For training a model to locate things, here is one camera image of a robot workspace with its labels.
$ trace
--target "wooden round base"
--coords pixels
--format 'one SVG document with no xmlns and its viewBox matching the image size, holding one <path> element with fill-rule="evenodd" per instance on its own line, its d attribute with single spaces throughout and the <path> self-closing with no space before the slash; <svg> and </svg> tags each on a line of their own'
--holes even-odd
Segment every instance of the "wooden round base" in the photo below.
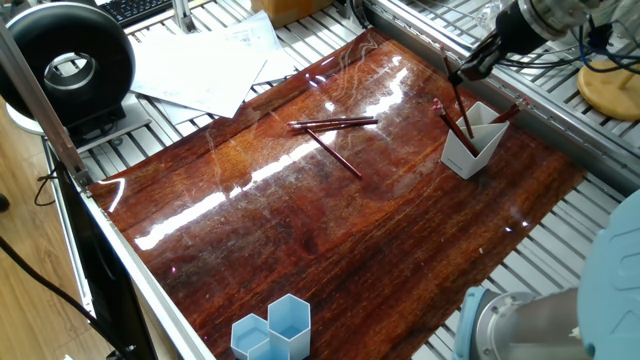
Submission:
<svg viewBox="0 0 640 360">
<path fill-rule="evenodd" d="M 615 66 L 609 60 L 592 62 L 591 65 L 596 69 Z M 629 72 L 625 70 L 596 73 L 585 66 L 578 74 L 578 89 L 601 113 L 618 120 L 640 120 L 640 76 L 633 76 L 626 86 L 620 88 L 628 76 Z"/>
</svg>

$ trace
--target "gray metal cylinder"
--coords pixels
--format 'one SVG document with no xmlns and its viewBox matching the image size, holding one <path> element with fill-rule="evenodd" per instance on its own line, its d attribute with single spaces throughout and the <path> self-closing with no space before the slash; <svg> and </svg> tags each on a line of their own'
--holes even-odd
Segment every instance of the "gray metal cylinder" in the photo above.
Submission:
<svg viewBox="0 0 640 360">
<path fill-rule="evenodd" d="M 590 360 L 578 327 L 578 289 L 543 298 L 504 294 L 493 299 L 478 317 L 477 359 Z"/>
</svg>

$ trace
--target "hexagonal container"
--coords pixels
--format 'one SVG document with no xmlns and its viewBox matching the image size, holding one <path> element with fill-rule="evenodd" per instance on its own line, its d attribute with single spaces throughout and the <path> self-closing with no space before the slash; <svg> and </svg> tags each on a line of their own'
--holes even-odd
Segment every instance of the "hexagonal container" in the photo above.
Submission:
<svg viewBox="0 0 640 360">
<path fill-rule="evenodd" d="M 268 342 L 269 326 L 254 314 L 245 316 L 231 327 L 231 350 L 240 360 L 248 360 L 250 350 Z"/>
<path fill-rule="evenodd" d="M 262 344 L 249 350 L 249 360 L 290 360 L 291 357 L 287 349 L 276 347 L 271 341 L 265 341 Z"/>
<path fill-rule="evenodd" d="M 271 346 L 286 350 L 291 360 L 302 360 L 311 350 L 311 306 L 288 294 L 269 305 Z"/>
</svg>

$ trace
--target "white edge trim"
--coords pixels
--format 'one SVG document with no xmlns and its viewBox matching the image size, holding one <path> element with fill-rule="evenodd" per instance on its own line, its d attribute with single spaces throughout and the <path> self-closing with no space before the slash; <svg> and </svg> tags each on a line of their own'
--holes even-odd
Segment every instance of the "white edge trim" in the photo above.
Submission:
<svg viewBox="0 0 640 360">
<path fill-rule="evenodd" d="M 189 324 L 187 319 L 175 306 L 167 293 L 160 287 L 157 280 L 142 260 L 135 253 L 129 242 L 122 236 L 120 231 L 108 219 L 107 215 L 98 206 L 93 197 L 87 192 L 83 192 L 75 183 L 82 200 L 87 205 L 89 212 L 102 229 L 114 251 L 122 261 L 129 276 L 138 286 L 140 293 L 149 303 L 154 314 L 164 327 L 171 341 L 178 349 L 184 359 L 193 360 L 216 360 L 209 348 Z"/>
</svg>

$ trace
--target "glossy wood surface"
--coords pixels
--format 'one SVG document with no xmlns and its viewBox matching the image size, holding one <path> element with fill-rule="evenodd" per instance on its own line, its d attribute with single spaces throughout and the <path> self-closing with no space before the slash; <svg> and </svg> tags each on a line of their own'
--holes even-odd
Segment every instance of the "glossy wood surface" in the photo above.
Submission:
<svg viewBox="0 0 640 360">
<path fill-rule="evenodd" d="M 369 30 L 90 190 L 216 358 L 233 322 L 292 293 L 312 359 L 408 359 L 584 175 L 511 126 L 462 180 L 434 97 L 459 116 L 441 73 Z M 361 115 L 380 122 L 321 138 L 362 180 L 286 125 Z"/>
</svg>

